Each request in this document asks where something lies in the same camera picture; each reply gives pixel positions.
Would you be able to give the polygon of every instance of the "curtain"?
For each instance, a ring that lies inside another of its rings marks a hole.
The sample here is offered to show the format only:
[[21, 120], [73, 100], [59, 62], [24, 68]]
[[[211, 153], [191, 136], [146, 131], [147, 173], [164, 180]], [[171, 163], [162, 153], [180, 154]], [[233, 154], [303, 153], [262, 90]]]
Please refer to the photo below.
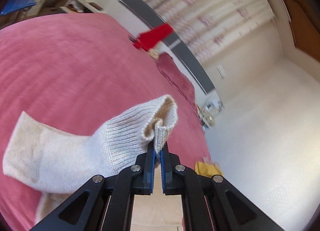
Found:
[[267, 0], [144, 0], [169, 23], [200, 63], [274, 14]]

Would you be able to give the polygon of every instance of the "pink blanket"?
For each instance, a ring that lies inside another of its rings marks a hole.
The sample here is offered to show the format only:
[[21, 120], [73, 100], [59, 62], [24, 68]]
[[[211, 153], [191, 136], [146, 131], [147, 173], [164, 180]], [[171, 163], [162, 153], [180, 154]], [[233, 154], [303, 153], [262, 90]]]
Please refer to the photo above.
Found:
[[[106, 14], [50, 15], [0, 30], [1, 161], [22, 111], [57, 129], [91, 135], [124, 110], [170, 94], [178, 104], [179, 122], [169, 150], [193, 168], [209, 152], [189, 100], [192, 86], [186, 88], [182, 80], [179, 89], [181, 75], [170, 74], [172, 63], [164, 63], [161, 73]], [[2, 168], [0, 183], [0, 212], [14, 231], [29, 230], [40, 192], [4, 176]]]

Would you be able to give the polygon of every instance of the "wall outlet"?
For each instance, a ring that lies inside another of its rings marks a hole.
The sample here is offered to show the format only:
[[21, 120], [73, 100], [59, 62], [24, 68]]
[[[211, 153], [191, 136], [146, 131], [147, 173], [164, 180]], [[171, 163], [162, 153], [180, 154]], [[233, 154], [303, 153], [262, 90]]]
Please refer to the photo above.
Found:
[[222, 65], [218, 65], [218, 66], [217, 66], [217, 69], [218, 69], [218, 71], [219, 71], [222, 79], [225, 79], [227, 75], [226, 75], [226, 72], [224, 71]]

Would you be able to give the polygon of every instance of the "gray panel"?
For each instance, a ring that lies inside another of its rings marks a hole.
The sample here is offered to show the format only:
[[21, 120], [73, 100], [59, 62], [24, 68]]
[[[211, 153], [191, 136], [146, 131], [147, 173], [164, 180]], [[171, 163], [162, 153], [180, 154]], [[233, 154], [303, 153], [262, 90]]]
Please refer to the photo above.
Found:
[[[164, 24], [164, 20], [142, 0], [119, 0], [119, 2], [150, 28]], [[177, 39], [179, 39], [179, 36], [174, 32], [166, 37], [163, 42], [167, 46], [170, 46]], [[185, 43], [181, 41], [181, 43], [175, 46], [172, 51], [190, 71], [196, 81], [198, 81], [199, 86], [205, 93], [209, 93], [215, 88], [209, 76]]]

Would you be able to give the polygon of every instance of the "yellow cloth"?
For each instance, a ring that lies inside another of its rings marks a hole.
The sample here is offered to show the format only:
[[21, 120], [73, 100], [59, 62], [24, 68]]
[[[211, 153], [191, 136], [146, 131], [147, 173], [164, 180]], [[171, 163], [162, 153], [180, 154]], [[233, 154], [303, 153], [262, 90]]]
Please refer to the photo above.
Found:
[[214, 175], [221, 175], [223, 176], [222, 171], [219, 169], [219, 167], [213, 165], [213, 164], [208, 164], [204, 163], [201, 161], [197, 161], [195, 164], [195, 172], [198, 175], [202, 175], [205, 177], [211, 178]]

